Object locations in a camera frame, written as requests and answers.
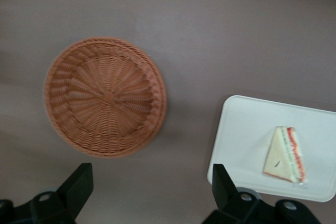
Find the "sandwich slice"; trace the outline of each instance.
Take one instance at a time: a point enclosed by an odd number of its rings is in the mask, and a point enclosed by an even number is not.
[[[306,181],[295,128],[276,127],[266,157],[264,173],[293,183]]]

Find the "basket weave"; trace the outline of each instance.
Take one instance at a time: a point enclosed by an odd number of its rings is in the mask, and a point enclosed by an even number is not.
[[[159,131],[166,91],[143,51],[117,38],[89,38],[52,64],[45,105],[56,131],[74,148],[121,157],[143,148]]]

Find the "white tray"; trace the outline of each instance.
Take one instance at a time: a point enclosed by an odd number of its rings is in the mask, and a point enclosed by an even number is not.
[[[262,173],[276,126],[295,127],[307,186]],[[240,95],[223,106],[208,170],[223,164],[237,187],[285,197],[328,201],[336,194],[336,113]]]

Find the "black clamp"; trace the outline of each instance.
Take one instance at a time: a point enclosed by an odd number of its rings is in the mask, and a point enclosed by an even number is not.
[[[321,224],[295,200],[280,200],[272,207],[255,194],[238,191],[223,165],[214,164],[212,191],[218,210],[203,224]]]
[[[92,191],[92,165],[81,164],[56,192],[39,194],[15,208],[10,200],[0,200],[0,223],[73,224]]]

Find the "wicker basket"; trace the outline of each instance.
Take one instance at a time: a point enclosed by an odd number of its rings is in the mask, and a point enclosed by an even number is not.
[[[74,148],[97,157],[122,157],[159,131],[166,91],[154,62],[117,38],[89,38],[52,64],[45,105],[56,131]]]

